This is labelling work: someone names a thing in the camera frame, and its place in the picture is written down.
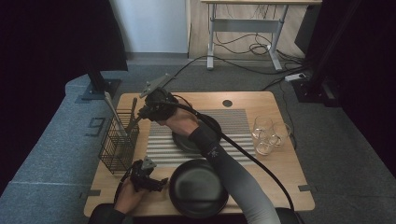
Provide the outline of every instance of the human hand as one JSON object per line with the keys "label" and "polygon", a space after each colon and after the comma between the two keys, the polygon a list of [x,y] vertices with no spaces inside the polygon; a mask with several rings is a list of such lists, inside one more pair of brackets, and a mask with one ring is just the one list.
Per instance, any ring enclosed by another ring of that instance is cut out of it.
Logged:
{"label": "human hand", "polygon": [[126,178],[121,186],[120,194],[114,205],[114,209],[123,214],[132,212],[140,203],[140,200],[146,192],[148,192],[147,189],[140,189],[139,192],[136,192],[131,179]]}
{"label": "human hand", "polygon": [[[178,99],[182,105],[189,106],[183,99]],[[175,115],[167,120],[157,121],[160,125],[168,126],[174,133],[189,136],[196,128],[198,128],[198,119],[191,112],[178,108]]]}

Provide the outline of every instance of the wall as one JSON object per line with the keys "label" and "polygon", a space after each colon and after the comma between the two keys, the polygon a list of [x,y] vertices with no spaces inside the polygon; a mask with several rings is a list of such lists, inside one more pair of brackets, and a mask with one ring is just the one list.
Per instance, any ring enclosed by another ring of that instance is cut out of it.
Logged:
{"label": "wall", "polygon": [[188,52],[186,0],[110,2],[126,52]]}

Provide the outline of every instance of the wooden table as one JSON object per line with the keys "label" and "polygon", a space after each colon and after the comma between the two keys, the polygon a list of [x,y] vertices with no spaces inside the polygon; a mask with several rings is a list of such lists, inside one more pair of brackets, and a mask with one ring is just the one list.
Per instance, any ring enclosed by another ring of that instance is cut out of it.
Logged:
{"label": "wooden table", "polygon": [[[250,130],[254,119],[259,115],[267,115],[274,122],[283,121],[279,109],[276,105],[274,95],[269,91],[233,91],[233,92],[173,92],[180,95],[193,104],[193,107],[200,110],[207,109],[245,109],[247,122]],[[138,93],[125,93],[121,96],[118,110],[128,110],[134,97]],[[223,105],[224,100],[233,103],[232,106]],[[144,105],[144,99],[139,99],[136,109]],[[146,156],[148,147],[150,121],[144,119],[139,121],[140,134],[136,143],[134,161],[143,159]],[[312,210],[315,207],[310,191],[300,191],[299,186],[307,185],[303,170],[298,161],[291,141],[288,140],[282,148],[274,150],[269,156],[262,156],[256,153],[256,157],[267,166],[281,181],[293,200],[296,211]],[[253,174],[262,186],[265,193],[271,199],[275,207],[289,207],[288,200],[276,182],[265,173],[258,165],[245,165],[245,168]],[[156,167],[151,174],[151,178],[163,179],[170,177],[176,167]],[[97,204],[112,203],[114,194],[122,175],[113,175],[107,168],[99,162],[92,191],[100,190],[99,196],[89,196],[84,208],[84,214],[89,217]],[[222,214],[241,213],[238,205],[232,197]],[[151,192],[145,196],[141,204],[134,210],[134,216],[169,216],[179,215],[179,212],[172,205],[167,186],[162,192]]]}
{"label": "wooden table", "polygon": [[[207,69],[212,70],[214,46],[214,32],[239,32],[239,33],[270,33],[274,34],[268,52],[276,70],[282,70],[276,54],[276,45],[285,22],[289,5],[320,5],[321,0],[201,0],[210,5],[209,10],[209,43],[207,47]],[[233,5],[283,5],[283,12],[279,20],[236,20],[216,18],[216,4]]]}

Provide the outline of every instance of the striped mat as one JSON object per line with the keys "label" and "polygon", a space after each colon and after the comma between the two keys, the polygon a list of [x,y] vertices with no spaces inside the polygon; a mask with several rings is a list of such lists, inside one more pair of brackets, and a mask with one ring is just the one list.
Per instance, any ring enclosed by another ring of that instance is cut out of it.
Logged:
{"label": "striped mat", "polygon": [[[244,109],[202,110],[200,113],[215,119],[224,134],[255,157]],[[220,140],[220,144],[242,165],[253,164],[250,159],[224,139]],[[185,161],[202,158],[200,154],[188,153],[179,149],[172,139],[172,131],[168,127],[160,126],[157,122],[151,122],[147,154],[157,164],[157,167],[177,167]]]}

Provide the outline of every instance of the white desk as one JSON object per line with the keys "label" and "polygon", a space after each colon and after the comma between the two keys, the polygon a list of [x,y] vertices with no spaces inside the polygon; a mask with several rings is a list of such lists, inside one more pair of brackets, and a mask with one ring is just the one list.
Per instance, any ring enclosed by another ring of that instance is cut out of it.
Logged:
{"label": "white desk", "polygon": [[[276,54],[276,45],[288,13],[289,5],[320,5],[321,0],[201,0],[210,5],[209,10],[209,43],[207,50],[207,69],[213,69],[213,33],[214,32],[239,32],[239,33],[272,33],[274,38],[268,46],[268,52],[276,70],[282,70]],[[277,20],[236,20],[216,18],[216,4],[233,5],[283,5],[283,12]]]}

